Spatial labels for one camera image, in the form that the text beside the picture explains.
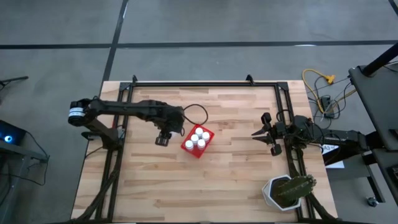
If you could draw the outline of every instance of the red container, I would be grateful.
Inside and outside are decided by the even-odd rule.
[[[195,134],[195,130],[196,130],[197,128],[202,128],[202,129],[203,129],[203,132],[208,132],[208,133],[210,134],[209,141],[206,142],[206,146],[205,146],[204,149],[199,149],[198,146],[197,146],[197,144],[196,144],[196,145],[193,146],[193,149],[192,149],[192,150],[188,150],[188,149],[185,147],[185,142],[188,141],[188,140],[191,140],[191,136],[192,136],[192,134]],[[201,155],[202,155],[202,154],[205,152],[205,150],[207,149],[207,146],[209,146],[209,144],[210,144],[211,140],[213,139],[213,137],[214,137],[214,133],[213,133],[213,132],[211,132],[209,129],[207,129],[207,128],[205,128],[205,127],[199,125],[199,124],[196,124],[196,125],[192,128],[192,130],[189,132],[189,134],[188,134],[187,137],[185,138],[184,142],[181,144],[181,148],[182,148],[183,150],[189,152],[190,154],[194,155],[196,158],[199,159],[199,158],[201,157]]]

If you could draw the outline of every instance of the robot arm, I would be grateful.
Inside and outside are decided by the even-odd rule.
[[[253,137],[253,139],[272,144],[271,153],[277,156],[282,152],[276,139],[285,139],[287,144],[296,149],[305,149],[307,144],[331,144],[343,148],[344,154],[336,156],[342,150],[335,150],[323,155],[326,165],[338,162],[348,157],[358,154],[360,151],[369,150],[365,135],[358,131],[339,131],[330,129],[321,129],[313,123],[311,118],[296,115],[292,124],[285,125],[283,121],[277,121],[271,125],[271,115],[264,113],[261,116],[263,127],[260,131],[252,134],[257,136],[266,134],[266,136]]]
[[[103,101],[99,98],[82,99],[70,103],[68,122],[73,126],[85,126],[95,136],[103,140],[104,148],[112,147],[118,141],[118,131],[107,128],[96,117],[101,114],[135,116],[150,121],[160,130],[155,143],[167,146],[171,138],[170,132],[181,133],[184,122],[184,111],[181,106],[170,106],[155,100],[143,100],[138,103]],[[90,133],[82,135],[89,139]]]

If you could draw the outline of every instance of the cactus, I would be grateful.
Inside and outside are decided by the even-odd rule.
[[[286,206],[311,193],[315,184],[317,181],[312,175],[294,177],[274,189],[274,199]]]

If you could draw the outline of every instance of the tripod leg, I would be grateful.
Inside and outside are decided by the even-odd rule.
[[[9,78],[7,80],[0,80],[0,83],[6,83],[6,82],[13,82],[13,81],[17,81],[17,80],[26,80],[29,77],[17,77],[17,78]]]

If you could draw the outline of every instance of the gray floor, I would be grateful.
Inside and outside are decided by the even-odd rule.
[[[121,3],[0,0],[0,45],[111,43]],[[398,17],[387,0],[138,0],[129,2],[119,42],[397,37]],[[305,68],[340,80],[350,67],[370,62],[388,47],[119,49],[110,80],[130,80],[133,74],[139,80],[242,80],[247,74],[258,80],[299,80]],[[0,92],[0,118],[32,132],[51,155],[46,185],[24,185],[13,223],[69,219],[86,147],[82,129],[67,124],[69,103],[98,94],[108,54],[108,49],[0,50],[1,79],[30,77]],[[313,83],[317,76],[307,77]],[[320,94],[335,96],[347,83],[322,89]],[[349,97],[347,104],[331,128],[373,131],[359,97]],[[381,180],[378,168],[373,168]],[[40,179],[42,171],[32,170],[29,177]],[[385,183],[380,183],[387,202],[371,208],[364,202],[371,196],[366,179],[331,181],[339,217],[396,223],[398,207]]]

